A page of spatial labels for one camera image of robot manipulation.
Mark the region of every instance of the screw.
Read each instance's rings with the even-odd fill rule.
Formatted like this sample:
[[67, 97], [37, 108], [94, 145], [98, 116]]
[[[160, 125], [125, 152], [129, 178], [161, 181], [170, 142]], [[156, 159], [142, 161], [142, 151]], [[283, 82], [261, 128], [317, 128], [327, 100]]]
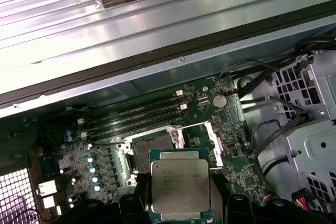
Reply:
[[177, 132], [176, 131], [172, 131], [171, 134], [172, 134], [172, 137], [177, 136]]
[[273, 204], [276, 205], [277, 207], [283, 207], [285, 204], [280, 201], [280, 200], [275, 200], [273, 201]]
[[244, 146], [245, 146], [245, 147], [250, 147], [250, 146], [251, 146], [251, 142], [250, 142], [250, 141], [246, 141], [246, 142], [244, 143]]
[[243, 200], [244, 197], [242, 195], [235, 195], [235, 200]]

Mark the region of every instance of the ram slot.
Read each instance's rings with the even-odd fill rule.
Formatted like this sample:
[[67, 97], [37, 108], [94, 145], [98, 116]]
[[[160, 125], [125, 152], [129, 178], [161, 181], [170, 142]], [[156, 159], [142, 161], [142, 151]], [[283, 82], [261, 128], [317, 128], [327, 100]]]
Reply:
[[140, 118], [139, 117], [130, 117], [129, 120], [127, 120], [125, 122], [110, 125], [110, 126], [107, 126], [107, 127], [99, 127], [97, 129], [92, 130], [92, 132], [94, 132], [95, 134], [99, 134], [99, 133], [106, 132], [106, 131], [113, 131], [113, 129], [118, 129], [118, 128], [121, 128], [121, 127], [131, 127], [132, 125], [151, 122], [151, 121], [155, 120], [155, 118], [160, 118], [160, 117], [163, 117], [165, 115], [172, 114], [172, 113], [173, 114], [178, 114], [178, 110], [176, 108], [171, 108], [168, 111], [157, 111], [156, 113], [153, 113], [153, 114], [146, 114], [145, 116], [142, 116]]
[[92, 137], [95, 141], [100, 141], [100, 140], [105, 140], [108, 138], [112, 138], [115, 136], [119, 136], [122, 134], [127, 134], [127, 133], [138, 133], [138, 132], [143, 132], [146, 130], [154, 129], [156, 127], [160, 127], [163, 125], [168, 125], [173, 122], [176, 122], [179, 118], [181, 118], [184, 114], [182, 112], [176, 111], [174, 114], [172, 113], [170, 116], [167, 116], [165, 118], [154, 118], [152, 120], [143, 122], [138, 125], [128, 125], [128, 127], [133, 127], [132, 129], [129, 129], [128, 127], [122, 128], [120, 130], [116, 130], [113, 132], [106, 132], [106, 133], [101, 133], [101, 134], [93, 134]]
[[176, 103], [175, 98], [172, 95], [167, 95], [165, 97], [160, 97], [143, 103], [134, 104], [126, 108], [121, 108], [117, 110], [113, 110], [113, 108], [111, 108], [113, 110], [112, 112], [97, 114], [94, 117], [89, 118], [88, 121], [91, 121], [91, 123], [101, 122], [104, 119], [108, 119], [109, 117], [113, 117], [118, 114], [125, 115], [128, 113], [132, 113], [134, 111], [147, 110], [150, 108], [166, 106], [169, 104], [173, 105], [175, 103]]
[[160, 108], [156, 107], [156, 108], [152, 108], [146, 111], [137, 110], [131, 114], [128, 113], [128, 114], [122, 114], [122, 115], [114, 115], [114, 116], [110, 116], [110, 118], [105, 118], [98, 122], [94, 122], [94, 123], [89, 122], [88, 125], [90, 129], [95, 129], [99, 127], [111, 127], [115, 125], [116, 122], [119, 122], [119, 121], [127, 122], [136, 116], [141, 116], [141, 115], [146, 116], [146, 115], [150, 115], [151, 113], [155, 114], [155, 112], [165, 111], [169, 109], [171, 110], [172, 108], [177, 110], [178, 104], [170, 104], [166, 107], [160, 107]]

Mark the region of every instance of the motherboard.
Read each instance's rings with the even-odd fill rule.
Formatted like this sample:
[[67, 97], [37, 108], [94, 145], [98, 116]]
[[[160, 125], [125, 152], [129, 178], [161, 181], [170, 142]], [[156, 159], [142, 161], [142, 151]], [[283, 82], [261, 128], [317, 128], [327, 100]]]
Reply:
[[134, 191], [137, 174], [150, 171], [150, 150], [208, 148], [210, 174], [224, 175], [231, 193], [261, 204], [265, 187], [248, 151], [233, 86], [230, 77], [208, 77], [104, 107], [78, 108], [75, 116], [42, 127], [43, 174], [62, 178], [68, 209], [85, 198], [111, 203]]

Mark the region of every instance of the green circuit board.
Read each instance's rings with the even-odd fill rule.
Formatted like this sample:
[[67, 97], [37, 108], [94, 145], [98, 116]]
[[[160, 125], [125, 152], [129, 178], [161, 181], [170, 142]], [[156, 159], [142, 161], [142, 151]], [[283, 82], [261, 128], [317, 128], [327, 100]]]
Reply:
[[[74, 193], [88, 193], [91, 198], [108, 202], [117, 195], [133, 192], [134, 185], [128, 184], [131, 174], [149, 166], [144, 161], [144, 149], [148, 146], [141, 146], [141, 143], [152, 141], [150, 148], [169, 148], [171, 136], [165, 129], [155, 129], [178, 126], [184, 128], [184, 148], [209, 148], [210, 173], [223, 174], [232, 193], [244, 194], [251, 201], [261, 204], [265, 186], [255, 171], [253, 158], [245, 150], [244, 143], [248, 138], [244, 113], [239, 97], [230, 92], [232, 79], [227, 77], [224, 83], [208, 77], [103, 108], [91, 104], [93, 109], [78, 113], [77, 121], [46, 127], [44, 132], [49, 132], [49, 138], [54, 139], [57, 145], [61, 144], [55, 152], [63, 156], [59, 165], [74, 166], [83, 178], [66, 191], [67, 197]], [[223, 166], [220, 168], [217, 168], [214, 142], [209, 139], [204, 122], [211, 123], [222, 146], [220, 156]], [[71, 142], [66, 141], [66, 130], [72, 132]], [[142, 132], [148, 134], [137, 136]], [[130, 142], [133, 153], [118, 148], [118, 143], [124, 143], [130, 136], [135, 136]], [[93, 144], [90, 150], [87, 149], [89, 143]], [[106, 162], [103, 161], [107, 155], [111, 157], [109, 167], [105, 167]], [[88, 172], [90, 164], [86, 162], [88, 156], [96, 157], [96, 173], [102, 178], [99, 192], [93, 191], [92, 174]], [[115, 171], [113, 175], [118, 178], [115, 183], [106, 180], [107, 173], [111, 173], [111, 163]]]

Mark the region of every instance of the silver metal frame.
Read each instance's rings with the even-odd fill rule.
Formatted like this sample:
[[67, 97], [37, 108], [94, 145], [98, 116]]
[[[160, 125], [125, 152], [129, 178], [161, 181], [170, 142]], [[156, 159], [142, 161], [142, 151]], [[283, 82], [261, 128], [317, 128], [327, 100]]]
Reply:
[[0, 93], [331, 0], [99, 1], [0, 0]]
[[[0, 106], [0, 118], [63, 101], [64, 104], [60, 105], [58, 103], [55, 106], [65, 107], [69, 104], [81, 103], [83, 99], [102, 105], [101, 98], [103, 98], [104, 102], [113, 103], [196, 78], [209, 76], [220, 72], [237, 60], [255, 57], [255, 52], [258, 52], [261, 59], [274, 57], [293, 47], [298, 39], [311, 37], [323, 29], [330, 29], [330, 26], [335, 22], [336, 15], [333, 15], [195, 53], [184, 57], [183, 61], [178, 59], [170, 60], [65, 91], [51, 94], [41, 93], [29, 99], [17, 100]], [[42, 110], [45, 113], [52, 111], [52, 108], [47, 107], [45, 109], [42, 108]]]

